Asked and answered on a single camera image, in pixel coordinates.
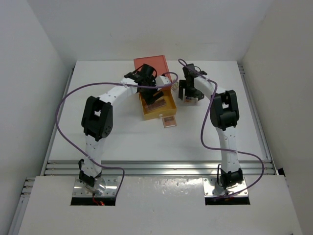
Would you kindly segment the square colourful eyeshadow palette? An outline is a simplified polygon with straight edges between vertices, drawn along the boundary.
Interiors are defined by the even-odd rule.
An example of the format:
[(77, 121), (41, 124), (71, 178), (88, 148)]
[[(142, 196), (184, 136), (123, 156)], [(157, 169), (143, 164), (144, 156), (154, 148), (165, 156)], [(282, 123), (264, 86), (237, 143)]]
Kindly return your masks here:
[(184, 103), (189, 105), (196, 105), (198, 103), (198, 98), (186, 96), (184, 99)]

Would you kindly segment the yellow drawer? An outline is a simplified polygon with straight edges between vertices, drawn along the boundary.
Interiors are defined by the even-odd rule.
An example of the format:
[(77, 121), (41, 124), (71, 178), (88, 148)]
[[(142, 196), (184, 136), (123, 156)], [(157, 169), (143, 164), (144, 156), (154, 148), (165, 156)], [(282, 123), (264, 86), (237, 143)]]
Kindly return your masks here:
[(142, 98), (141, 94), (139, 94), (139, 100), (141, 102), (144, 120), (151, 120), (151, 119), (156, 119), (160, 117), (173, 116), (176, 114), (177, 107), (173, 99), (171, 90), (164, 90), (163, 93), (164, 93), (164, 96), (162, 96), (161, 98), (165, 99), (166, 106), (152, 110), (151, 112), (146, 112), (144, 106), (147, 104), (145, 100)]

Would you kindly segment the small square copper palette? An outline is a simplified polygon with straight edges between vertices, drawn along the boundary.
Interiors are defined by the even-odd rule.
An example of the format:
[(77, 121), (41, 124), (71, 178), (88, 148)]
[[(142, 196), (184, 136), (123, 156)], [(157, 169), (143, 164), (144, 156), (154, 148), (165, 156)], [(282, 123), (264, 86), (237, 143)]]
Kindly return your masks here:
[(164, 128), (175, 127), (177, 125), (174, 116), (163, 117), (162, 121)]

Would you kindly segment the orange drawer organizer box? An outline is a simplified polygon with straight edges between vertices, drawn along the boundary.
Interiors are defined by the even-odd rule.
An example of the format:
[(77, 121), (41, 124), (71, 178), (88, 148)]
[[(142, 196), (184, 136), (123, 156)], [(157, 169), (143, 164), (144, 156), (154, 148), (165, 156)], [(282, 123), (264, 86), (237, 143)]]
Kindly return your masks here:
[(166, 72), (169, 72), (168, 64), (165, 55), (141, 57), (134, 59), (134, 67), (137, 69), (141, 65), (147, 64), (153, 67), (156, 72), (154, 74), (162, 75)]

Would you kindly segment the long clear eyeshadow palette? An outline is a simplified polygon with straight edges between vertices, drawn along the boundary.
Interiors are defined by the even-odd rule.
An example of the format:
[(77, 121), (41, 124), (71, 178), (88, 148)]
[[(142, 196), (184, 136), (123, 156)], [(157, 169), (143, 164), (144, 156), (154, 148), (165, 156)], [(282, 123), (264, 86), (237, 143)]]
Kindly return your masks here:
[(163, 106), (166, 106), (166, 101), (164, 98), (160, 98), (156, 100), (153, 104), (145, 105), (144, 108), (146, 112), (151, 112), (152, 110), (158, 109)]

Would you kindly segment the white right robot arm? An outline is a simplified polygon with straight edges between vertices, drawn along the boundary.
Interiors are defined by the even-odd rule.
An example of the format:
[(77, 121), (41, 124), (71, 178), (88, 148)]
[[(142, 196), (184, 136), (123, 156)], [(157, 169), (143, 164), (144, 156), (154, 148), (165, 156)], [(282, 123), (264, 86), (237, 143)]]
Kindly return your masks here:
[(236, 147), (235, 128), (239, 120), (237, 95), (234, 90), (218, 88), (215, 81), (206, 78), (206, 72), (196, 70), (196, 66), (179, 59), (183, 66), (184, 79), (179, 81), (179, 99), (195, 98), (209, 99), (209, 107), (201, 127), (201, 142), (204, 143), (203, 134), (207, 118), (216, 128), (219, 136), (222, 162), (218, 167), (217, 184), (227, 189), (243, 181), (243, 171), (239, 164)]

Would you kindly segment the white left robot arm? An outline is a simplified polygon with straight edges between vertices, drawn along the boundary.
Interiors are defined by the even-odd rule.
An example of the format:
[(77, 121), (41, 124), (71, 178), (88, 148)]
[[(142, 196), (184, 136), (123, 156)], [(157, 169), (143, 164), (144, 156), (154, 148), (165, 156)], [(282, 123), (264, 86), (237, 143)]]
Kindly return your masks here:
[(87, 99), (81, 121), (86, 136), (87, 156), (79, 162), (79, 179), (89, 188), (99, 190), (100, 186), (105, 185), (100, 179), (100, 164), (106, 137), (113, 128), (113, 109), (136, 93), (140, 93), (148, 105), (153, 104), (163, 96), (161, 88), (170, 83), (168, 77), (157, 76), (153, 67), (143, 64), (124, 75), (120, 86), (116, 85), (98, 97), (90, 96)]

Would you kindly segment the small colourful palette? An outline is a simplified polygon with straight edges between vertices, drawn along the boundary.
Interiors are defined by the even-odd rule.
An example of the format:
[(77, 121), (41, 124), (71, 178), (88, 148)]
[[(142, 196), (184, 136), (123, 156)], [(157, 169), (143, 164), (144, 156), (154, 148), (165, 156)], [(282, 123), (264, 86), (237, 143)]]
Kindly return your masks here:
[(171, 86), (171, 90), (177, 92), (179, 90), (179, 82), (176, 82)]

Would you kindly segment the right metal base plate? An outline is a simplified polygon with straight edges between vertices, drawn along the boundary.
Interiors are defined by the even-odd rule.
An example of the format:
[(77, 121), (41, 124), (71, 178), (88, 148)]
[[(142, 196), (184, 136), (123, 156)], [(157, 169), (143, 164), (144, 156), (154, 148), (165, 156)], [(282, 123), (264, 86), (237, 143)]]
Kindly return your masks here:
[(206, 198), (215, 198), (222, 197), (238, 197), (246, 198), (248, 197), (248, 189), (246, 180), (244, 179), (241, 183), (236, 183), (233, 186), (229, 186), (224, 189), (222, 186), (219, 186), (217, 183), (217, 177), (209, 176), (202, 179), (204, 196)]

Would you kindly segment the metal base plate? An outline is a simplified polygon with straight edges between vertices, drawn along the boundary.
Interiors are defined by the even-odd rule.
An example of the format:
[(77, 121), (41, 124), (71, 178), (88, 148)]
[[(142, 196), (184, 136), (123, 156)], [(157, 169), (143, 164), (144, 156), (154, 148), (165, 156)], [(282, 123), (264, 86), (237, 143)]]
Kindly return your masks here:
[(248, 197), (248, 189), (246, 180), (244, 179), (241, 183), (236, 183), (233, 186), (229, 186), (224, 189), (222, 186), (219, 186), (217, 183), (217, 177), (209, 176), (202, 179), (204, 196), (206, 198), (215, 198), (222, 197), (238, 197), (246, 198)]
[(118, 188), (118, 180), (115, 177), (102, 176), (97, 179), (94, 186), (88, 186), (79, 178), (75, 179), (72, 196), (76, 198), (82, 197), (104, 197), (112, 198), (116, 196)]

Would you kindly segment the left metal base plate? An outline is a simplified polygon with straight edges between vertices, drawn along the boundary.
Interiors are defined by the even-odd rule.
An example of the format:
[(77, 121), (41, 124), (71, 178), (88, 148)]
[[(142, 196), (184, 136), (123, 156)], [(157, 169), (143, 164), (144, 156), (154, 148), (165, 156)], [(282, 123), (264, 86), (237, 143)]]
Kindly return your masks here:
[(94, 186), (88, 186), (79, 178), (75, 179), (72, 196), (76, 198), (82, 197), (104, 197), (112, 198), (116, 196), (118, 188), (118, 180), (115, 177), (102, 176), (97, 179)]

